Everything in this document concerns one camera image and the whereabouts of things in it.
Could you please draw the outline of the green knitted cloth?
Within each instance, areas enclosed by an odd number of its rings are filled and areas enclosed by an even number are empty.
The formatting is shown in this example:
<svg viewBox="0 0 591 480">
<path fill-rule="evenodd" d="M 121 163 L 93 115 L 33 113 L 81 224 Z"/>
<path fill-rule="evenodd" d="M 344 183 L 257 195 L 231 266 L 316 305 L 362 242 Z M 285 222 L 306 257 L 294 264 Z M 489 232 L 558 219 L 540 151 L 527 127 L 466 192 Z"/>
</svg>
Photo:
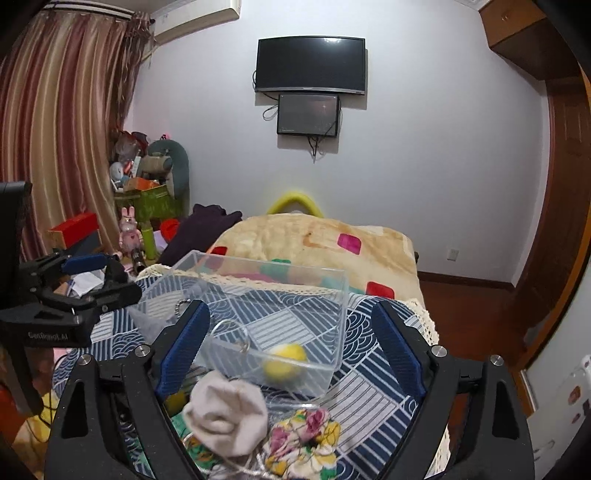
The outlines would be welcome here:
<svg viewBox="0 0 591 480">
<path fill-rule="evenodd" d="M 171 424 L 176 431 L 181 443 L 189 457 L 201 474 L 208 476 L 218 464 L 217 457 L 204 444 L 197 440 L 190 429 L 185 425 L 181 413 L 171 418 Z"/>
</svg>

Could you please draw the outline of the white sock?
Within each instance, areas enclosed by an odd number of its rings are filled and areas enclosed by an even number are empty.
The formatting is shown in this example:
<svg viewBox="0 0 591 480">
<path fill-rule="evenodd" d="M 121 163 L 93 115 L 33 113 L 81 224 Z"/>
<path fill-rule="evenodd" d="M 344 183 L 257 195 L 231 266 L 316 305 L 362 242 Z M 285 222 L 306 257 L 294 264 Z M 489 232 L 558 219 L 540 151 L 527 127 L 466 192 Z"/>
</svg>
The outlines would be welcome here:
<svg viewBox="0 0 591 480">
<path fill-rule="evenodd" d="M 229 380 L 218 371 L 207 373 L 194 385 L 182 416 L 201 444 L 228 459 L 252 454 L 269 428 L 259 386 Z"/>
</svg>

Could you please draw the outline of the clear plastic storage bin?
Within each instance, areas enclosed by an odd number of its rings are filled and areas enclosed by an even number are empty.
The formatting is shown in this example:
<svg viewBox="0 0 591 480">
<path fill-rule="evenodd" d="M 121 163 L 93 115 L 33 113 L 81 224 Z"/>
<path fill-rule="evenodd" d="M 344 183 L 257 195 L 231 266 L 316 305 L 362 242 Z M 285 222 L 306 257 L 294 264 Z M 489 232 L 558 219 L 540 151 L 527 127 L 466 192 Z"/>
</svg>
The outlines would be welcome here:
<svg viewBox="0 0 591 480">
<path fill-rule="evenodd" d="M 349 281 L 332 268 L 266 262 L 192 251 L 146 278 L 141 300 L 128 313 L 146 342 L 204 302 L 211 323 L 193 361 L 195 370 L 217 370 L 283 396 L 305 400 L 329 390 L 342 364 Z M 267 352 L 297 343 L 308 361 L 301 374 L 274 382 L 263 373 Z"/>
</svg>

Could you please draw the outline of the yellow round plush toy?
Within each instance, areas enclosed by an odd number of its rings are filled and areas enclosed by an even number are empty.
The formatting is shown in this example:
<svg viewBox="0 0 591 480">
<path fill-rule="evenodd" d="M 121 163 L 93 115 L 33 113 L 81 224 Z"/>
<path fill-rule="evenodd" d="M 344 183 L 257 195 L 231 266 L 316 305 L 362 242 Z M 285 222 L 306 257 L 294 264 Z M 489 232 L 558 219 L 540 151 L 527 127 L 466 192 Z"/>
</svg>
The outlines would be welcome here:
<svg viewBox="0 0 591 480">
<path fill-rule="evenodd" d="M 273 359 L 263 363 L 263 373 L 267 379 L 274 382 L 297 378 L 301 374 L 301 365 L 297 363 L 308 361 L 304 347 L 297 343 L 276 345 L 267 354 L 273 356 Z"/>
</svg>

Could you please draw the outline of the floral fabric scrunchie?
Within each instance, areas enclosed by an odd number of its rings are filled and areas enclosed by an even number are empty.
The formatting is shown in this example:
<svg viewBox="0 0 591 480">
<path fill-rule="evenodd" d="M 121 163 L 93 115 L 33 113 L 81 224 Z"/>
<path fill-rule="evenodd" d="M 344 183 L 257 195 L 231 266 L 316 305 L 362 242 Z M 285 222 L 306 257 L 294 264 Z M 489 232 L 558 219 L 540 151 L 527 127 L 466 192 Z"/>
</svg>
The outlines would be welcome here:
<svg viewBox="0 0 591 480">
<path fill-rule="evenodd" d="M 263 444 L 263 465 L 281 479 L 335 479 L 341 430 L 328 410 L 297 410 L 271 427 Z"/>
</svg>

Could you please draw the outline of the red box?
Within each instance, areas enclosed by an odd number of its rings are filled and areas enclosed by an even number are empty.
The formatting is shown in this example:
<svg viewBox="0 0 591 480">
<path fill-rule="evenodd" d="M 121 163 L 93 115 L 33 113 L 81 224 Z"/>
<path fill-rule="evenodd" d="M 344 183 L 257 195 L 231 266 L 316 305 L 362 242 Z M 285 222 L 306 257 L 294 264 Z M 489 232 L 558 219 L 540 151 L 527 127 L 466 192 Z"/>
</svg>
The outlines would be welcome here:
<svg viewBox="0 0 591 480">
<path fill-rule="evenodd" d="M 99 224 L 96 214 L 84 212 L 50 228 L 47 231 L 47 239 L 52 249 L 66 250 L 98 229 Z"/>
</svg>

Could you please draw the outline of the pink rabbit toy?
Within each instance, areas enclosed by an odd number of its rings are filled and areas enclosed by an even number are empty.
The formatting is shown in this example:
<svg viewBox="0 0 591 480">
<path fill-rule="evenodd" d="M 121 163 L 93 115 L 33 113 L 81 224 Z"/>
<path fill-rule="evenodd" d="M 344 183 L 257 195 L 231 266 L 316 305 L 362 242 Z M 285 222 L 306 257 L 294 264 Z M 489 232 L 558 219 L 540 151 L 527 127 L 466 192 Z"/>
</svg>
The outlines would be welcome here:
<svg viewBox="0 0 591 480">
<path fill-rule="evenodd" d="M 130 255 L 134 250 L 143 249 L 143 238 L 141 231 L 137 227 L 133 206 L 121 208 L 119 249 L 124 255 Z"/>
</svg>

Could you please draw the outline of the green bottle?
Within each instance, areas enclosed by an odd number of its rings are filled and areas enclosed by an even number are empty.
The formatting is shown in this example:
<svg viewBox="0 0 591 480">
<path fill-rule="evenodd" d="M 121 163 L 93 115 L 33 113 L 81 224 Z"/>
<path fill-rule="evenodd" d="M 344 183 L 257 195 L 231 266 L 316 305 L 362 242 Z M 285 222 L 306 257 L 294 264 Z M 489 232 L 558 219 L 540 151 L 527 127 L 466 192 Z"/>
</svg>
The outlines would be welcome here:
<svg viewBox="0 0 591 480">
<path fill-rule="evenodd" d="M 142 234 L 145 257 L 148 260 L 156 260 L 158 258 L 158 251 L 151 223 L 149 221 L 142 222 L 140 224 L 140 232 Z"/>
</svg>

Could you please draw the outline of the white sliding wardrobe door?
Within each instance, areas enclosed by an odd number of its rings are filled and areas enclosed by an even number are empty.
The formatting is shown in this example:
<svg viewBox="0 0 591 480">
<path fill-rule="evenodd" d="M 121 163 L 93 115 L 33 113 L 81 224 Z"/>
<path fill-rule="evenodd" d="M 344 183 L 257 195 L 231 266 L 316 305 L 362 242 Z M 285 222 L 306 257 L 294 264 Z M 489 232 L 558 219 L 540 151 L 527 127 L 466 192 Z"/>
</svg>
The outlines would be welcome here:
<svg viewBox="0 0 591 480">
<path fill-rule="evenodd" d="M 542 353 L 526 370 L 535 477 L 545 479 L 590 418 L 590 271 Z"/>
</svg>

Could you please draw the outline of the green storage box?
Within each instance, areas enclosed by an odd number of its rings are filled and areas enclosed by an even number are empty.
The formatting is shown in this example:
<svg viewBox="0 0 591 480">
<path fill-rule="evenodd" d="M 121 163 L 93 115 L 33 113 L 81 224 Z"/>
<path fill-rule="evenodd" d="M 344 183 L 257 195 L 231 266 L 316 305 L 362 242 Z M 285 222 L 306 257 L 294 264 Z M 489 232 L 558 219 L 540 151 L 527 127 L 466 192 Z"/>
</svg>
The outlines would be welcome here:
<svg viewBox="0 0 591 480">
<path fill-rule="evenodd" d="M 123 207 L 133 207 L 134 217 L 138 222 L 165 220 L 184 215 L 183 200 L 173 198 L 165 186 L 143 191 L 115 192 L 114 202 L 118 211 Z"/>
</svg>

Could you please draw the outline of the dark purple garment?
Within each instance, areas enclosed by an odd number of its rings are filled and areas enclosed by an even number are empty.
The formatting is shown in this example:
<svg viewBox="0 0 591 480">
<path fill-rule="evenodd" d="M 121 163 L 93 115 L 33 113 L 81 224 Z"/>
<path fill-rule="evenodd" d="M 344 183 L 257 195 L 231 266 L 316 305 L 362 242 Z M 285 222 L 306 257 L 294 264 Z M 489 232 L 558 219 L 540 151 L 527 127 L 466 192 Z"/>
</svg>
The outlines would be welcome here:
<svg viewBox="0 0 591 480">
<path fill-rule="evenodd" d="M 219 205 L 195 204 L 160 254 L 158 263 L 173 266 L 192 250 L 206 252 L 226 230 L 242 221 L 242 211 L 226 212 Z"/>
</svg>

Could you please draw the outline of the grey green neck pillow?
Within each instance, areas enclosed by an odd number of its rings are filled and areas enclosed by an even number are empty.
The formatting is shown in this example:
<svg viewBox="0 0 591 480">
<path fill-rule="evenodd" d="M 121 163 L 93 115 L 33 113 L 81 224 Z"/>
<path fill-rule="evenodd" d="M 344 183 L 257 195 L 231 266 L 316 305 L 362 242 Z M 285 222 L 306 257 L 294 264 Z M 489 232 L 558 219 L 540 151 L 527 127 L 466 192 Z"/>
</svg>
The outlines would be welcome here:
<svg viewBox="0 0 591 480">
<path fill-rule="evenodd" d="M 160 139 L 147 147 L 151 157 L 163 157 L 160 170 L 166 174 L 168 193 L 175 200 L 185 200 L 189 191 L 189 164 L 185 149 L 176 141 Z"/>
</svg>

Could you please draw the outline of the yellow curved headboard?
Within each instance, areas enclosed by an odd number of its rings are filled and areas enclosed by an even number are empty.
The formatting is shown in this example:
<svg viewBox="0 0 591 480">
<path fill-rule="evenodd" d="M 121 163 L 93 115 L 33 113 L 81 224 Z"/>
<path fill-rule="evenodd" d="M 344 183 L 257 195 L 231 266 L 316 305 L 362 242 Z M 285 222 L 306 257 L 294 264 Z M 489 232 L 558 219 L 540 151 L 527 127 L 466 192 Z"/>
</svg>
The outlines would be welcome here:
<svg viewBox="0 0 591 480">
<path fill-rule="evenodd" d="M 297 190 L 287 191 L 280 198 L 277 198 L 266 214 L 294 213 L 295 211 L 318 218 L 324 217 L 324 213 L 322 213 L 318 204 L 306 193 Z"/>
</svg>

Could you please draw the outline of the striped brown curtain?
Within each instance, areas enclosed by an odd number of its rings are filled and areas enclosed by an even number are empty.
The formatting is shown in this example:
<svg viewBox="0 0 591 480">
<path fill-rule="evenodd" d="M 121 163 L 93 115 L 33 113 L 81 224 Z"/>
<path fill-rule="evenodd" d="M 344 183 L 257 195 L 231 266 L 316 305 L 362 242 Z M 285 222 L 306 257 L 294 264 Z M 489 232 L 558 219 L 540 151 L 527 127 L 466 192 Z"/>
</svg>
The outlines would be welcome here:
<svg viewBox="0 0 591 480">
<path fill-rule="evenodd" d="M 1 178 L 32 184 L 23 259 L 46 255 L 48 231 L 84 212 L 116 249 L 109 165 L 150 37 L 145 12 L 42 10 L 2 60 Z"/>
</svg>

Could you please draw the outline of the beige fleece blanket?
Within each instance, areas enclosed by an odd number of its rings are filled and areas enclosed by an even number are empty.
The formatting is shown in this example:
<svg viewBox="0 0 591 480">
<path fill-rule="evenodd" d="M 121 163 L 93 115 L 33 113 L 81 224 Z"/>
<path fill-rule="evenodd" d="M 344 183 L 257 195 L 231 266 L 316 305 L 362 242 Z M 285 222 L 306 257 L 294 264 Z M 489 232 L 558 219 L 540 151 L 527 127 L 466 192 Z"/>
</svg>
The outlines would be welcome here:
<svg viewBox="0 0 591 480">
<path fill-rule="evenodd" d="M 413 243 L 387 227 L 301 213 L 254 216 L 223 232 L 208 251 L 344 270 L 356 292 L 425 303 Z"/>
</svg>

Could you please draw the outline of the white air conditioner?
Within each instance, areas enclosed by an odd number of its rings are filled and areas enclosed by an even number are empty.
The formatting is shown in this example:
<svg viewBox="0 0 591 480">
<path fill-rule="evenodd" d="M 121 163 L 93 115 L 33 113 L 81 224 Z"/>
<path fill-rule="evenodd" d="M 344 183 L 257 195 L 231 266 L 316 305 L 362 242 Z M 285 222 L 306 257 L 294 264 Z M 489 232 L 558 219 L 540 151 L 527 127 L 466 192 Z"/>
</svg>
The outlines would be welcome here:
<svg viewBox="0 0 591 480">
<path fill-rule="evenodd" d="M 174 1 L 151 14 L 153 36 L 162 45 L 240 17 L 240 0 Z"/>
</svg>

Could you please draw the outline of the small wall monitor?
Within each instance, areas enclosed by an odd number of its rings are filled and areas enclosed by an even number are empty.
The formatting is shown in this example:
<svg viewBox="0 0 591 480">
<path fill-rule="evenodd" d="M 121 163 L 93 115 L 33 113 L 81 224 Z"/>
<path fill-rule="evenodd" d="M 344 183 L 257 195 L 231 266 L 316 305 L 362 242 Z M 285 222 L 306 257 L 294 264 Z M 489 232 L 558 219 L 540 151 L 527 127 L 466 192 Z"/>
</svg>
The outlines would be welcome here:
<svg viewBox="0 0 591 480">
<path fill-rule="evenodd" d="M 276 133 L 335 138 L 339 134 L 338 95 L 283 93 L 277 103 Z"/>
</svg>

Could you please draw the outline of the large wall television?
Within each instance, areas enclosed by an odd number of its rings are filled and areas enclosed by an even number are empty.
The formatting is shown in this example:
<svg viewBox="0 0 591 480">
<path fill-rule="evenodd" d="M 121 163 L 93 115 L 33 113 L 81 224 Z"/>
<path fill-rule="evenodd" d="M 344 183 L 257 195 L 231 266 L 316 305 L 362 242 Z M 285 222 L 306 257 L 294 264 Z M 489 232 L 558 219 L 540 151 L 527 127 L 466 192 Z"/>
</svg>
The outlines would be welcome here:
<svg viewBox="0 0 591 480">
<path fill-rule="evenodd" d="M 254 86 L 259 92 L 367 91 L 366 40 L 291 36 L 260 39 Z"/>
</svg>

